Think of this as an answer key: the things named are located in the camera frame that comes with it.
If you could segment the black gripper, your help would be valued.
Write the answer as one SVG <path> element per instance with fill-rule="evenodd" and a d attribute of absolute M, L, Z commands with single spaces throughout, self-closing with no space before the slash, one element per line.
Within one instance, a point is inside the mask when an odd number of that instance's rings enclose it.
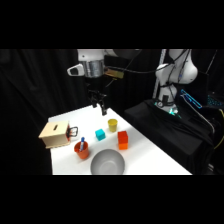
<path fill-rule="evenodd" d="M 107 115 L 107 109 L 104 104 L 104 98 L 106 97 L 105 94 L 100 93 L 98 90 L 88 90 L 88 97 L 93 108 L 96 108 L 97 105 L 100 105 L 102 116 Z"/>

